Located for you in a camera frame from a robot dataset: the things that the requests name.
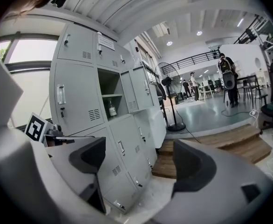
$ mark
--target standing fan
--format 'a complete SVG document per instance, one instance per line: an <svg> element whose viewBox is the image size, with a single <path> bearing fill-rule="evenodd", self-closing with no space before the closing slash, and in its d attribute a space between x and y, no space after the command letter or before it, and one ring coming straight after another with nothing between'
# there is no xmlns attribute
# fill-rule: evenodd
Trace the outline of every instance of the standing fan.
<svg viewBox="0 0 273 224"><path fill-rule="evenodd" d="M155 78L156 78L157 83L159 83L159 80L161 80L161 84L163 84L166 87L168 97L170 99L171 106L172 106L172 111L173 111L175 123L168 125L167 129L169 131L180 131L180 130L185 129L184 123L182 123L182 122L177 123L177 121L176 121L174 106L173 106L172 99L171 99L171 93L175 92L178 95L181 92L182 81L180 79L178 72L176 71L176 69L172 65L170 65L168 63L159 63L155 68Z"/></svg>

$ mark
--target white ceiling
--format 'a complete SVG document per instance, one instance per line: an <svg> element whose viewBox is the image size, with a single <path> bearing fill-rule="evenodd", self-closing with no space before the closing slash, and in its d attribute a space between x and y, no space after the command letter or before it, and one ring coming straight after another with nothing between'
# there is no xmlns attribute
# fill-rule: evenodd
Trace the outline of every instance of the white ceiling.
<svg viewBox="0 0 273 224"><path fill-rule="evenodd" d="M230 29L241 12L263 15L263 8L256 0L67 0L62 8L48 4L27 17L73 21L125 45L163 21L168 21L177 38L189 37L198 27L204 34L213 28Z"/></svg>

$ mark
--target speaker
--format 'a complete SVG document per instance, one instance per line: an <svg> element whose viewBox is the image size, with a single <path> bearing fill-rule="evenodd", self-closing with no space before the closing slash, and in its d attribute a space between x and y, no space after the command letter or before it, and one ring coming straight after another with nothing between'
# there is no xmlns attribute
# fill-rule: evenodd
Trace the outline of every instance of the speaker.
<svg viewBox="0 0 273 224"><path fill-rule="evenodd" d="M222 79L224 80L225 87L231 90L235 86L234 74L231 71L222 74Z"/></svg>

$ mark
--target locker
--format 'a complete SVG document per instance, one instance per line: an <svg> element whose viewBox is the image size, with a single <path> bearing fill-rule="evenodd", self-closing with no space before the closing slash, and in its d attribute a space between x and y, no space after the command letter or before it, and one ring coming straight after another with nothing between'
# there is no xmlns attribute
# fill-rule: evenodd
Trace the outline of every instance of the locker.
<svg viewBox="0 0 273 224"><path fill-rule="evenodd" d="M129 169L142 151L135 120L131 116L111 124L110 128L124 165Z"/></svg>
<svg viewBox="0 0 273 224"><path fill-rule="evenodd" d="M137 106L137 99L133 90L129 71L121 74L121 80L129 112L137 111L139 108Z"/></svg>
<svg viewBox="0 0 273 224"><path fill-rule="evenodd" d="M151 168L147 165L145 157L141 154L128 173L139 191L143 191L150 179Z"/></svg>
<svg viewBox="0 0 273 224"><path fill-rule="evenodd" d="M116 152L109 139L107 128L103 128L93 133L85 134L85 131L76 134L76 136L94 136L105 137L105 158L98 171L98 181L102 195L106 194L117 182L121 176L125 175L120 161L117 158Z"/></svg>
<svg viewBox="0 0 273 224"><path fill-rule="evenodd" d="M138 108L143 110L152 107L154 104L151 97L146 70L143 66L132 69L131 81Z"/></svg>
<svg viewBox="0 0 273 224"><path fill-rule="evenodd" d="M56 63L55 107L51 106L51 111L55 109L66 136L104 123L94 86L95 71L72 61Z"/></svg>
<svg viewBox="0 0 273 224"><path fill-rule="evenodd" d="M122 176L118 183L103 196L110 204L126 213L133 206L138 197L138 190L129 181L126 175Z"/></svg>
<svg viewBox="0 0 273 224"><path fill-rule="evenodd" d="M152 168L157 160L157 154L155 150L151 126L148 119L148 113L146 110L141 111L135 114L134 118L139 131L139 137L142 140L141 142L144 149L146 164L148 167Z"/></svg>
<svg viewBox="0 0 273 224"><path fill-rule="evenodd" d="M120 70L122 68L121 65L121 59L120 59L120 54L116 50L112 50L110 48L107 48L103 45L100 45L101 47L101 54L99 54L98 50L98 38L97 34L95 35L96 37L96 63L97 65L113 68L115 70Z"/></svg>
<svg viewBox="0 0 273 224"><path fill-rule="evenodd" d="M58 58L93 63L93 31L70 24L60 45Z"/></svg>

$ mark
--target wooden step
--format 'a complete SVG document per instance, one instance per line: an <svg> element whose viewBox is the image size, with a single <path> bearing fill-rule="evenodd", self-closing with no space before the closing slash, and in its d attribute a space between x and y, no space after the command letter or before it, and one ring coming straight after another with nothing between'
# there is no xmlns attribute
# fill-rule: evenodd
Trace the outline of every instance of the wooden step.
<svg viewBox="0 0 273 224"><path fill-rule="evenodd" d="M233 148L225 151L240 155L249 162L255 164L270 154L271 147L260 137L257 137L249 142L233 146ZM159 155L153 167L152 174L158 177L176 179L176 167L173 157L170 155Z"/></svg>
<svg viewBox="0 0 273 224"><path fill-rule="evenodd" d="M244 125L226 132L198 137L197 140L199 140L202 144L206 144L215 148L229 149L233 146L237 146L257 138L259 133L259 129L251 125ZM197 142L194 138L186 140ZM159 149L159 154L172 155L173 140L165 140Z"/></svg>

